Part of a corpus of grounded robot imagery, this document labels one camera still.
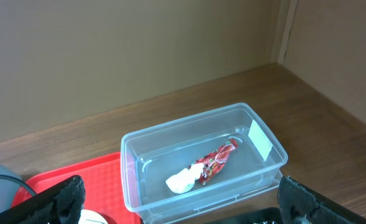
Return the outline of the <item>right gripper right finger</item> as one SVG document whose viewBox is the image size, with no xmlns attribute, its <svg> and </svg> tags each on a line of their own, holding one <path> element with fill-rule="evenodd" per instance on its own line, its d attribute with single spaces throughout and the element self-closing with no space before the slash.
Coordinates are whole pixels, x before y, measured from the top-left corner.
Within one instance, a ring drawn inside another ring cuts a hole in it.
<svg viewBox="0 0 366 224">
<path fill-rule="evenodd" d="M 277 200 L 284 223 L 366 224 L 366 218 L 291 177 L 282 177 Z"/>
</svg>

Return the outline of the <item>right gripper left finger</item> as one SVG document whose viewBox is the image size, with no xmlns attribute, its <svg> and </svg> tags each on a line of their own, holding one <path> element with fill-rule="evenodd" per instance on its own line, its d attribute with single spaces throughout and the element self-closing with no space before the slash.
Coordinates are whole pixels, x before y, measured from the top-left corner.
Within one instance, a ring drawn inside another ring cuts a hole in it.
<svg viewBox="0 0 366 224">
<path fill-rule="evenodd" d="M 0 213 L 0 224 L 77 224 L 85 202 L 85 184 L 73 175 Z"/>
</svg>

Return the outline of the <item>light blue plate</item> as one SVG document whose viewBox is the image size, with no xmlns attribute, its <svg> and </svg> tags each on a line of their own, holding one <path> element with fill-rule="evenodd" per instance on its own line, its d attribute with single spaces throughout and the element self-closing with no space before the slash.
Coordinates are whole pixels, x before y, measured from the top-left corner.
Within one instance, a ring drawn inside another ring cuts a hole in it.
<svg viewBox="0 0 366 224">
<path fill-rule="evenodd" d="M 97 212 L 83 209 L 78 224 L 108 224 L 106 219 Z"/>
</svg>

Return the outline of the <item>red snack wrapper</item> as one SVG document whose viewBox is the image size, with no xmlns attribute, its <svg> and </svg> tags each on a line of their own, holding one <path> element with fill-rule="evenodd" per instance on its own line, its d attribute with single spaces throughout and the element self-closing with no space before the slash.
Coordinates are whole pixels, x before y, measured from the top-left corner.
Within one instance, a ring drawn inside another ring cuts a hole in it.
<svg viewBox="0 0 366 224">
<path fill-rule="evenodd" d="M 225 166 L 231 152 L 238 148 L 238 142 L 230 138 L 222 146 L 206 156 L 194 161 L 188 170 L 194 172 L 194 177 L 200 184 L 206 185 Z"/>
</svg>

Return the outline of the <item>white napkin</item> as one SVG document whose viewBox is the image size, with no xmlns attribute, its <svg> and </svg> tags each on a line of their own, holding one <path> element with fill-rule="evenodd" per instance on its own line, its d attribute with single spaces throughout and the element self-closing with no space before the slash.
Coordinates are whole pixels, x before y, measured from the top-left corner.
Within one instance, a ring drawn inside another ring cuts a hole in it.
<svg viewBox="0 0 366 224">
<path fill-rule="evenodd" d="M 190 168 L 184 168 L 179 173 L 169 177 L 165 183 L 175 194 L 183 194 L 190 191 L 195 182 L 201 177 L 204 164 L 193 164 Z"/>
</svg>

